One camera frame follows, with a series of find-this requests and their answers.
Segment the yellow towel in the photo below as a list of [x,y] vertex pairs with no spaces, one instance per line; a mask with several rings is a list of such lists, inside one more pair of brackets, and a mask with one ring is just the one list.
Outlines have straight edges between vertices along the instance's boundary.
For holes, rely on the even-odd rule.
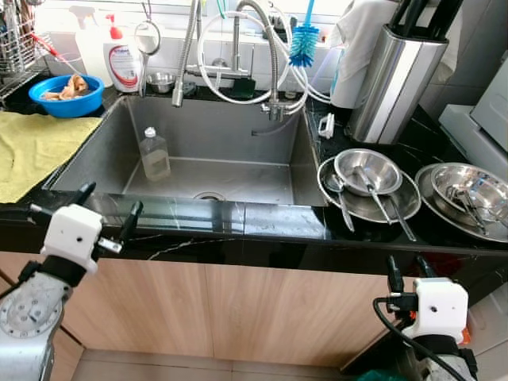
[[100,121],[0,112],[0,202],[17,202],[69,160]]

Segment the cabinet door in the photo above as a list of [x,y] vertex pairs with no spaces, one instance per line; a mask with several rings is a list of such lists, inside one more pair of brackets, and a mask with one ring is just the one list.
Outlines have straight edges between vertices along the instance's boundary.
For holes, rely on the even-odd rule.
[[[0,278],[0,291],[4,291],[8,287],[9,284]],[[83,353],[83,347],[61,329],[56,331],[53,345],[55,347],[55,364],[50,381],[71,381]]]
[[[15,278],[37,255],[0,253]],[[204,264],[102,259],[65,306],[63,326],[85,348],[213,356]]]
[[341,367],[384,331],[372,299],[386,276],[211,264],[206,277],[217,358]]

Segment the soap dispenser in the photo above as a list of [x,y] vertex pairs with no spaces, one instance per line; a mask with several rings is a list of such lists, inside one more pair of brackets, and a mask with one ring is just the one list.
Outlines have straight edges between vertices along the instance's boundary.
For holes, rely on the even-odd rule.
[[140,85],[140,54],[134,43],[124,37],[114,24],[114,14],[106,16],[111,21],[111,39],[104,44],[104,60],[117,90],[135,93]]
[[156,129],[148,127],[140,143],[141,162],[148,180],[158,181],[171,173],[167,144],[163,137],[157,136]]

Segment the tile floor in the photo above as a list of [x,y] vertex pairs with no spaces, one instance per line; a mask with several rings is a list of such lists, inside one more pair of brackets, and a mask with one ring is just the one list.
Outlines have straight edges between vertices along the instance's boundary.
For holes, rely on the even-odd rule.
[[85,351],[72,381],[332,381],[335,368]]

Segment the sink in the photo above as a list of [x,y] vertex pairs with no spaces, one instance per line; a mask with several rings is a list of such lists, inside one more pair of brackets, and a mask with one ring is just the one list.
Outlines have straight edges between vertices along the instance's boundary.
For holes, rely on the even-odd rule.
[[[147,180],[138,141],[152,126],[167,141],[171,175]],[[303,112],[271,122],[259,105],[123,96],[49,189],[235,202],[324,204]]]

